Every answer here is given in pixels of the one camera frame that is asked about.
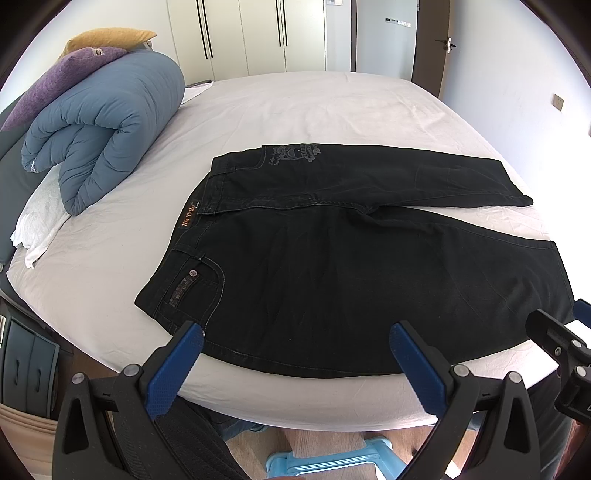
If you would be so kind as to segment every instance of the wall outlet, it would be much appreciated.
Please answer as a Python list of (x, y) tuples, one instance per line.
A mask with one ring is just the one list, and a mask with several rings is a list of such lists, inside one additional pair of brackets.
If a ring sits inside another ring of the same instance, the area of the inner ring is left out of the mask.
[(562, 107), (564, 106), (564, 99), (554, 94), (552, 97), (552, 105), (554, 105), (561, 112)]

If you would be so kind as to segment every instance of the folded blue comforter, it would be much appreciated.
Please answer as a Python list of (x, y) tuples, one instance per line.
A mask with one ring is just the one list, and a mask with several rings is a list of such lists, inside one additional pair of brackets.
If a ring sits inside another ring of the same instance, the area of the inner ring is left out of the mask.
[(39, 172), (62, 163), (60, 192), (78, 215), (123, 181), (177, 111), (183, 74), (165, 55), (136, 50), (72, 87), (35, 118), (22, 165)]

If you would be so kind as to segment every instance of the rivet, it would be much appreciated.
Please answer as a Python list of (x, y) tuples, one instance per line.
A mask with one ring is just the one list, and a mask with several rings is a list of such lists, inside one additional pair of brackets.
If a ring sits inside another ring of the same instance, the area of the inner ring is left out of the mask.
[(509, 380), (511, 380), (513, 383), (519, 383), (521, 382), (521, 375), (517, 372), (510, 372)]
[(79, 384), (82, 383), (84, 380), (84, 374), (82, 372), (78, 372), (72, 376), (72, 383)]
[(125, 367), (123, 369), (123, 374), (126, 377), (134, 377), (138, 374), (138, 372), (139, 372), (139, 365), (136, 365), (136, 364), (128, 365), (127, 367)]
[(462, 365), (462, 364), (455, 365), (453, 367), (453, 371), (458, 377), (467, 377), (468, 374), (470, 373), (470, 370), (468, 370), (468, 367), (466, 365)]

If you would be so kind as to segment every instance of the wardrobe door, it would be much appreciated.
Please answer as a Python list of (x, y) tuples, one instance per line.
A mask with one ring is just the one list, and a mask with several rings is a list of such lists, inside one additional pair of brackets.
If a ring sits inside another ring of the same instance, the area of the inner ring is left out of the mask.
[(196, 0), (168, 0), (168, 14), (185, 85), (213, 79), (203, 12), (197, 9)]
[(203, 7), (215, 80), (248, 76), (238, 0), (197, 0)]
[(326, 70), (323, 0), (281, 0), (288, 72)]
[(281, 0), (240, 0), (248, 73), (285, 71)]

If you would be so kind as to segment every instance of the door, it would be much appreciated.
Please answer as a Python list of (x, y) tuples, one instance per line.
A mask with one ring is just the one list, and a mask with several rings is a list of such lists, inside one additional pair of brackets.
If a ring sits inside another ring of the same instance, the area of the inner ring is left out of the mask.
[(197, 1), (202, 2), (206, 47), (212, 59), (214, 79), (246, 77), (248, 67), (238, 0)]
[(281, 0), (240, 0), (248, 73), (285, 71)]
[(323, 0), (279, 0), (283, 17), (285, 69), (326, 70)]
[(420, 0), (413, 83), (436, 97), (441, 93), (452, 42), (450, 0)]
[(168, 14), (178, 65), (183, 71), (185, 85), (213, 79), (203, 18), (197, 9), (197, 2), (168, 0)]
[(357, 72), (410, 80), (416, 35), (417, 0), (358, 1)]

